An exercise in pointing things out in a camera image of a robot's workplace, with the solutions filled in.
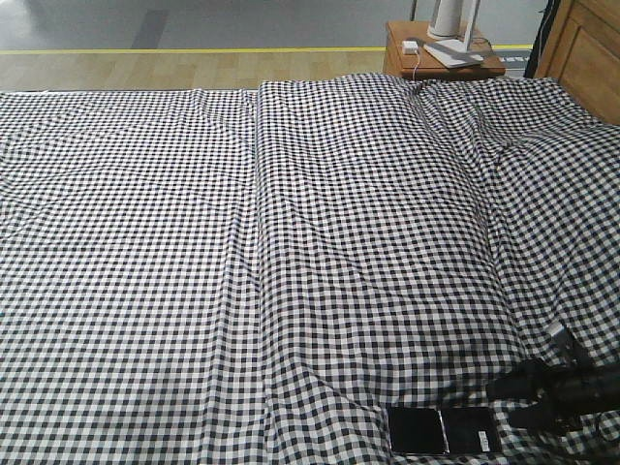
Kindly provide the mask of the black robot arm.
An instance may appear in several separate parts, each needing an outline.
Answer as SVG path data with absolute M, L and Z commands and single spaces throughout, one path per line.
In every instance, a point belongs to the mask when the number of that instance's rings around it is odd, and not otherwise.
M 530 403 L 509 412 L 510 426 L 562 435 L 580 429 L 583 416 L 619 409 L 619 365 L 583 368 L 524 360 L 489 382 L 486 395 L 491 401 Z

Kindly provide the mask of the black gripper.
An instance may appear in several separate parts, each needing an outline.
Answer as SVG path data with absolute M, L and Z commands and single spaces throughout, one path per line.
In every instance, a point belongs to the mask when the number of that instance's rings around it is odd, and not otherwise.
M 556 384 L 567 374 L 567 368 L 548 366 L 540 359 L 519 362 L 514 369 L 486 386 L 489 401 L 527 400 L 529 407 L 509 412 L 508 422 L 521 429 L 566 429 L 559 409 Z

